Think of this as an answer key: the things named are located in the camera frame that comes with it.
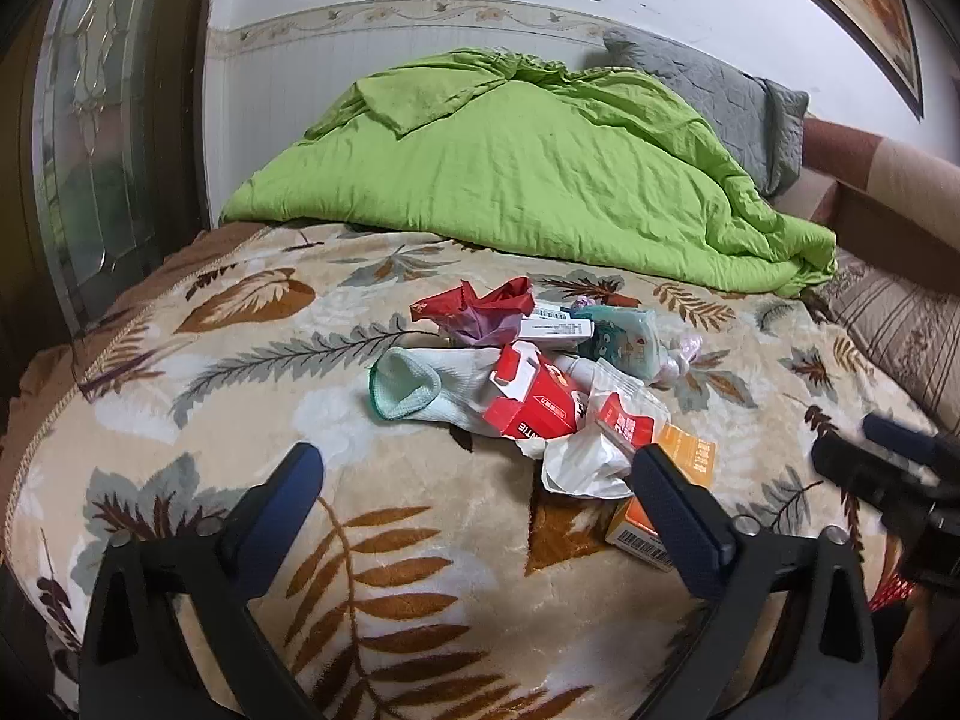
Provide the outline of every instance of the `gray quilted fabric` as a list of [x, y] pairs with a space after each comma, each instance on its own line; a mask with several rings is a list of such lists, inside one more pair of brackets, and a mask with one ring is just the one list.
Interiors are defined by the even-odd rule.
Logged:
[[806, 92], [747, 76], [651, 32], [608, 29], [604, 43], [613, 66], [651, 74], [704, 117], [762, 196], [779, 194], [797, 180]]

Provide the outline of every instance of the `leaf pattern blanket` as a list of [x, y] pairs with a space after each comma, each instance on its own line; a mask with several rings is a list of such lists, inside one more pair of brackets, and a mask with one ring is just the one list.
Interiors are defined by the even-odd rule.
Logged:
[[[930, 426], [803, 304], [323, 224], [263, 230], [204, 264], [76, 372], [21, 460], [5, 522], [16, 578], [78, 647], [111, 533], [189, 532], [308, 440], [325, 459], [322, 495], [251, 610], [328, 716], [630, 716], [701, 617], [676, 573], [607, 546], [610, 504], [546, 493], [512, 442], [368, 408], [383, 350], [442, 343], [409, 322], [410, 303], [520, 274], [546, 300], [653, 307], [667, 336], [702, 333], [688, 375], [659, 395], [718, 443], [720, 502], [783, 533], [840, 523], [868, 593], [890, 574], [896, 544], [815, 477], [808, 450], [873, 409]], [[179, 616], [230, 704], [189, 604]]]

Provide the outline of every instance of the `pile of items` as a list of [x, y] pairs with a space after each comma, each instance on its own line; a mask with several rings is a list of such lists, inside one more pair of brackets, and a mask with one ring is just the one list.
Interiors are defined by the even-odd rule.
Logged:
[[542, 460], [551, 493], [627, 499], [608, 541], [669, 567], [656, 532], [627, 484], [637, 448], [656, 441], [693, 483], [709, 486], [716, 446], [670, 424], [648, 385], [670, 386], [689, 370], [702, 338], [664, 344], [652, 310], [534, 300], [528, 278], [479, 298], [469, 282], [410, 306], [450, 348], [394, 347], [370, 375], [384, 419], [449, 422], [513, 439]]

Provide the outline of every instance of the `crumpled white paper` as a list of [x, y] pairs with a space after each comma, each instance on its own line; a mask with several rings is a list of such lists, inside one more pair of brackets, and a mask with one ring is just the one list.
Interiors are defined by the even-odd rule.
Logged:
[[[608, 396], [618, 392], [623, 409], [631, 415], [654, 420], [654, 436], [670, 421], [670, 412], [640, 379], [617, 370], [606, 360], [598, 360], [587, 402], [584, 428], [578, 432], [544, 442], [544, 469], [541, 480], [551, 493], [577, 498], [628, 498], [633, 495], [624, 478], [630, 474], [632, 458], [627, 457], [600, 428], [597, 413]], [[539, 444], [525, 440], [520, 449], [535, 457]]]

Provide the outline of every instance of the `black picture frame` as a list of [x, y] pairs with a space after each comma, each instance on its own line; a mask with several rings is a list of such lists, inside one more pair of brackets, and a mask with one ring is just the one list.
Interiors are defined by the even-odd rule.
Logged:
[[904, 99], [907, 107], [913, 112], [913, 115], [917, 119], [923, 119], [923, 78], [922, 78], [922, 69], [920, 69], [920, 52], [917, 50], [917, 36], [913, 28], [913, 19], [910, 16], [910, 9], [907, 5], [906, 0], [901, 0], [904, 4], [904, 14], [906, 15], [906, 25], [907, 30], [910, 34], [910, 50], [913, 53], [914, 64], [917, 68], [917, 88], [914, 91], [910, 85], [904, 80], [904, 78], [899, 73], [896, 66], [891, 62], [886, 55], [880, 50], [880, 47], [870, 38], [870, 36], [861, 28], [858, 23], [856, 23], [853, 18], [834, 0], [813, 0], [818, 4], [824, 11], [829, 13], [829, 15], [842, 26], [844, 30], [856, 40], [857, 45], [860, 45], [861, 49], [870, 56], [870, 59], [874, 60], [875, 64], [883, 71], [883, 74], [887, 76], [887, 79], [899, 92], [901, 98]]

